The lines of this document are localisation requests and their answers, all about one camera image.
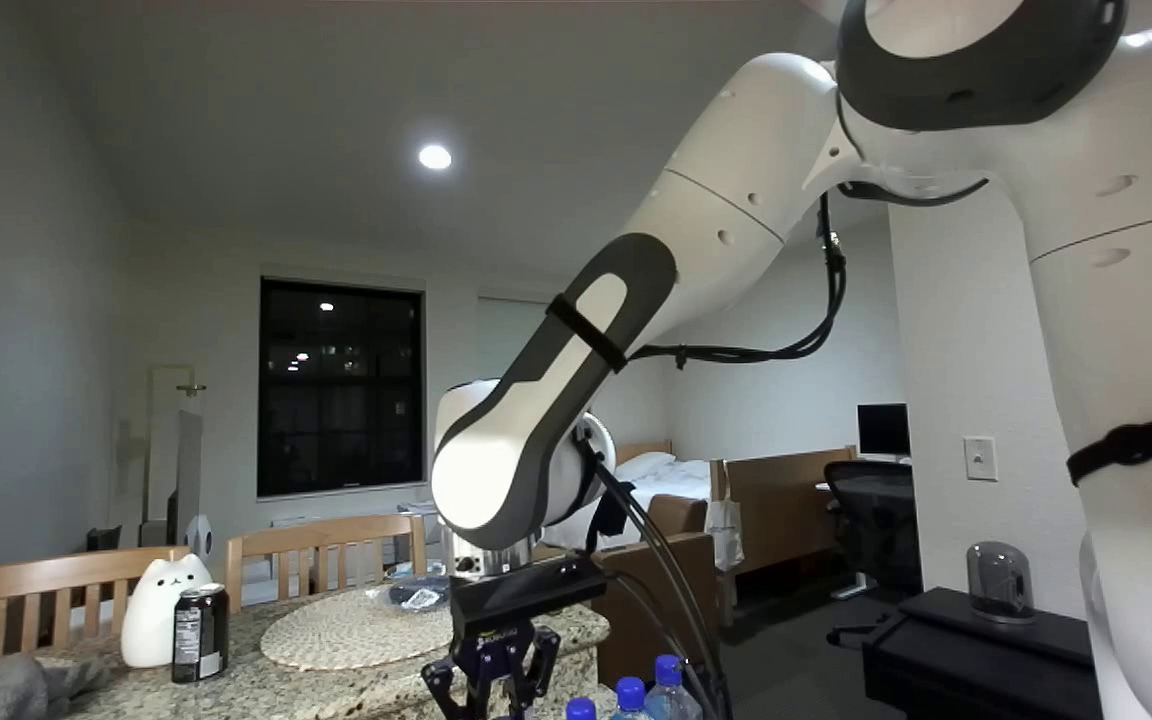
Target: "desk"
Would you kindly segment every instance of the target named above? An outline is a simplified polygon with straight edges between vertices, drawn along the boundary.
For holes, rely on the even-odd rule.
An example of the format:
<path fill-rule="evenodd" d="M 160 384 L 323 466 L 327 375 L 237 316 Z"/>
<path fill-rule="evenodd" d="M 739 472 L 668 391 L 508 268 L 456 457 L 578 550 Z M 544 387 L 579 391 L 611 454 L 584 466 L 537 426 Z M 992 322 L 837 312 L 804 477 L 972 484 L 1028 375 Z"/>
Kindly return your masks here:
<path fill-rule="evenodd" d="M 174 683 L 170 668 L 132 671 L 115 662 L 111 644 L 82 644 L 67 662 L 110 666 L 111 681 L 106 681 L 73 718 L 441 718 L 421 681 L 421 666 L 441 651 L 348 671 L 301 671 L 270 662 L 261 651 L 261 631 L 301 604 L 305 601 L 237 613 L 229 625 L 229 671 L 204 683 Z M 578 604 L 558 617 L 537 617 L 537 625 L 564 637 L 551 698 L 596 690 L 596 644 L 610 637 L 610 621 Z"/>
<path fill-rule="evenodd" d="M 903 601 L 902 621 L 863 644 L 863 692 L 929 720 L 1101 720 L 1081 621 L 992 621 L 949 587 Z"/>

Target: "monitor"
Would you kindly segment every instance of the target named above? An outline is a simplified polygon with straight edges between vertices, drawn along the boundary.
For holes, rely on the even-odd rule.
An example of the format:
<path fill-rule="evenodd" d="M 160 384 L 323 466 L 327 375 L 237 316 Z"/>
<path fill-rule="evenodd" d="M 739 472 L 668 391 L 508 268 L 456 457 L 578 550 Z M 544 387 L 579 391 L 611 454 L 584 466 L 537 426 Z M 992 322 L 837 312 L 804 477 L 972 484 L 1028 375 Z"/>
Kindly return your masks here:
<path fill-rule="evenodd" d="M 908 457 L 903 403 L 857 403 L 857 437 L 870 457 Z"/>

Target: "bottle cap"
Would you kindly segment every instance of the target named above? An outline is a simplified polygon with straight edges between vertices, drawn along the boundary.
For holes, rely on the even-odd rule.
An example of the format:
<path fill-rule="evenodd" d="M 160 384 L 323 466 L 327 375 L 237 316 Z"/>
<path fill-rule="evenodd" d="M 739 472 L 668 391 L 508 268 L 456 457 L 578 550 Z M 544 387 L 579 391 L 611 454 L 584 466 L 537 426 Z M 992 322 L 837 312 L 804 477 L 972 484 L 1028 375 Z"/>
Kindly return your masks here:
<path fill-rule="evenodd" d="M 587 698 L 573 698 L 570 720 L 600 720 L 600 710 Z"/>
<path fill-rule="evenodd" d="M 656 655 L 656 683 L 681 690 L 685 683 L 685 662 L 681 655 Z"/>
<path fill-rule="evenodd" d="M 617 681 L 617 706 L 620 712 L 639 712 L 646 710 L 646 681 L 639 678 L 620 678 Z"/>

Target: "white robotic arm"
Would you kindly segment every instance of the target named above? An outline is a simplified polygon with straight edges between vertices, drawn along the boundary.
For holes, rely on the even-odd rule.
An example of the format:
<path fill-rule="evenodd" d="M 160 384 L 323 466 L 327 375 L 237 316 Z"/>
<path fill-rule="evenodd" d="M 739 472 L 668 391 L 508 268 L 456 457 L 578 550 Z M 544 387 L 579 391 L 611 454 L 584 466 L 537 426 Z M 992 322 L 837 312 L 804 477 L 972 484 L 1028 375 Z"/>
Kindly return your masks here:
<path fill-rule="evenodd" d="M 550 457 L 617 356 L 755 284 L 822 191 L 849 180 L 833 76 L 751 62 L 697 122 L 666 176 L 558 299 L 506 379 L 441 439 L 434 497 L 464 539 L 506 550 L 550 515 Z"/>
<path fill-rule="evenodd" d="M 1125 0 L 852 0 L 837 76 L 762 58 L 551 316 L 441 439 L 456 535 L 558 522 L 550 466 L 605 375 L 770 274 L 833 188 L 944 199 L 992 176 L 1028 230 L 1061 421 L 1097 557 L 1101 683 L 1152 712 L 1152 31 Z"/>

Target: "water bottle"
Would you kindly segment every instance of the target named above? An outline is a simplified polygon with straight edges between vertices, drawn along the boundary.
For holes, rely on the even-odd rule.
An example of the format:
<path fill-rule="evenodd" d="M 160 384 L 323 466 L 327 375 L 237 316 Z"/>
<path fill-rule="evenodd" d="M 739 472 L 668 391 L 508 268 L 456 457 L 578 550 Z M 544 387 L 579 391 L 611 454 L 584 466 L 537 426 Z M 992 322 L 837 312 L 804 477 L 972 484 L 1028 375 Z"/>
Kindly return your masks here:
<path fill-rule="evenodd" d="M 617 681 L 617 718 L 611 720 L 654 720 L 649 718 L 649 690 L 639 678 L 620 678 Z"/>
<path fill-rule="evenodd" d="M 702 720 L 697 698 L 685 690 L 685 662 L 656 655 L 656 690 L 649 692 L 654 720 Z"/>
<path fill-rule="evenodd" d="M 600 720 L 600 710 L 587 698 L 573 698 L 570 720 Z"/>

